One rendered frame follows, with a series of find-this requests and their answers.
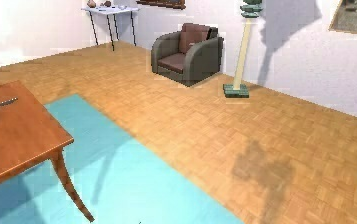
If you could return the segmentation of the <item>gold framed wall painting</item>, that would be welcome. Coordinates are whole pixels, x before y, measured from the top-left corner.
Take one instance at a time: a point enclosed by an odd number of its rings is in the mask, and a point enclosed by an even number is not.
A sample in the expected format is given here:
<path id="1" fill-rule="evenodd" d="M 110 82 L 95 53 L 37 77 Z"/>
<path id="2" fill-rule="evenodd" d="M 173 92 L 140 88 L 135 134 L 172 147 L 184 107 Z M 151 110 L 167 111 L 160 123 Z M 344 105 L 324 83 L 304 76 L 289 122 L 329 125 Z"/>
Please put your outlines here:
<path id="1" fill-rule="evenodd" d="M 357 0 L 340 0 L 329 30 L 357 34 Z"/>

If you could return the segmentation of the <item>brown framed wall painting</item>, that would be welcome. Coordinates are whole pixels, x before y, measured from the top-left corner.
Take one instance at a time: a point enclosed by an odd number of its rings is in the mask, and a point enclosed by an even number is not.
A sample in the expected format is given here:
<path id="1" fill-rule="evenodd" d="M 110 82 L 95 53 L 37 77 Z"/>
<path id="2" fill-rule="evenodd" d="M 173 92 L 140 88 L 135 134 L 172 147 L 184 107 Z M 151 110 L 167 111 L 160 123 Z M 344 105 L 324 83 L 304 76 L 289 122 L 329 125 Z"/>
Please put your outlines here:
<path id="1" fill-rule="evenodd" d="M 185 0 L 136 0 L 137 4 L 183 10 Z"/>

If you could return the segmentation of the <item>brown wooden table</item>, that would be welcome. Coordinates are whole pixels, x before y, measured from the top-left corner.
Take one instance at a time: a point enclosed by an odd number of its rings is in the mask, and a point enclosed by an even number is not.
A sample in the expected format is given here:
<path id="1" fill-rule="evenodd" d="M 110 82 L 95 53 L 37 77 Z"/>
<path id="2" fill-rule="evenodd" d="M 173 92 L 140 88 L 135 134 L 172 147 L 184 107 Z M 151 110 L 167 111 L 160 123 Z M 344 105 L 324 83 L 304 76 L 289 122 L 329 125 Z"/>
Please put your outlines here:
<path id="1" fill-rule="evenodd" d="M 64 162 L 63 149 L 73 137 L 21 82 L 0 85 L 0 102 L 15 97 L 16 102 L 0 107 L 0 183 L 49 160 L 76 207 L 93 221 Z"/>

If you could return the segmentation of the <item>turquoise floor rug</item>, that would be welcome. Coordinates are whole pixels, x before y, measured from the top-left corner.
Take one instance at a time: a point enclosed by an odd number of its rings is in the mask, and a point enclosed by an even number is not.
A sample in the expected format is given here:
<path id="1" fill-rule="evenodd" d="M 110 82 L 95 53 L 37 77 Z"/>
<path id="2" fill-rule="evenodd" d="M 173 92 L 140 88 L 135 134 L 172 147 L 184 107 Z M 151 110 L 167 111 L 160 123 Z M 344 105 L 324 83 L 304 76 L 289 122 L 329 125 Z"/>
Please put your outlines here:
<path id="1" fill-rule="evenodd" d="M 45 161 L 0 184 L 0 224 L 243 224 L 81 97 L 47 109 L 74 138 L 65 164 L 95 220 Z"/>

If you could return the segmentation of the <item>cream floor lamp green base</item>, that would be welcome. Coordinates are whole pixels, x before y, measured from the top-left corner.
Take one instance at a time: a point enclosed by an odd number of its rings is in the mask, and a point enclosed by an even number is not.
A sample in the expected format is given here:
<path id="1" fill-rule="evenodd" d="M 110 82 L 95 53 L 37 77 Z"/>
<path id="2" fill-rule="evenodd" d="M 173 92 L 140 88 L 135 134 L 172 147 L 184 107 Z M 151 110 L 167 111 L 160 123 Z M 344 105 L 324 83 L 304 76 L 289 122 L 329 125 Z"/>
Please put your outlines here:
<path id="1" fill-rule="evenodd" d="M 245 84 L 242 83 L 244 65 L 250 38 L 251 20 L 259 17 L 259 13 L 263 10 L 262 2 L 263 0 L 243 0 L 243 5 L 240 6 L 241 16 L 245 19 L 245 25 L 233 83 L 223 85 L 223 92 L 226 98 L 249 97 L 248 88 Z"/>

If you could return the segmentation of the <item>white side table black legs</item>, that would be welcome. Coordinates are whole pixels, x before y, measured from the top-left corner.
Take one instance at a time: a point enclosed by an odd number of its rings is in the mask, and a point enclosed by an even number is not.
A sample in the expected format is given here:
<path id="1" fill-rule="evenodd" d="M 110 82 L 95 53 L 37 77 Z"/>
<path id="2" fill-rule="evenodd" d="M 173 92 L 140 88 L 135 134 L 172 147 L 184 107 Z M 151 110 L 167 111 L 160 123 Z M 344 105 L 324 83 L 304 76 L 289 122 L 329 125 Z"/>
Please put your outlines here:
<path id="1" fill-rule="evenodd" d="M 86 12 L 89 13 L 96 45 L 98 45 L 98 39 L 97 39 L 97 33 L 96 33 L 96 29 L 95 29 L 95 25 L 94 25 L 94 21 L 93 21 L 93 16 L 92 16 L 93 13 L 96 13 L 98 15 L 103 15 L 103 16 L 106 17 L 107 25 L 108 25 L 108 29 L 109 29 L 109 34 L 110 34 L 110 40 L 111 40 L 111 44 L 112 45 L 114 44 L 114 41 L 113 41 L 113 35 L 112 35 L 111 24 L 110 24 L 110 19 L 109 19 L 110 16 L 113 16 L 113 21 L 116 21 L 116 16 L 117 15 L 124 14 L 124 13 L 129 13 L 130 14 L 131 27 L 132 27 L 132 35 L 135 35 L 133 13 L 134 12 L 138 12 L 139 11 L 138 8 L 128 7 L 128 6 L 126 6 L 125 8 L 123 8 L 121 6 L 93 7 L 93 8 L 84 7 L 83 11 L 86 11 Z"/>

